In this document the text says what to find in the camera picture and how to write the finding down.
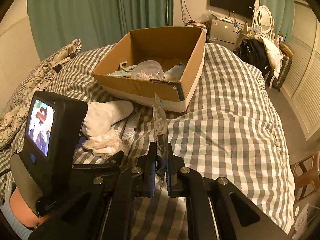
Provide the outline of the person left hand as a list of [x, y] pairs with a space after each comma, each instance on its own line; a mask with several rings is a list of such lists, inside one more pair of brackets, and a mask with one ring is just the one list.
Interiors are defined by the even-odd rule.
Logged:
[[12, 213], [19, 222], [28, 228], [35, 228], [36, 226], [44, 223], [50, 217], [50, 215], [45, 215], [43, 217], [35, 215], [24, 201], [18, 188], [14, 189], [10, 197], [10, 207]]

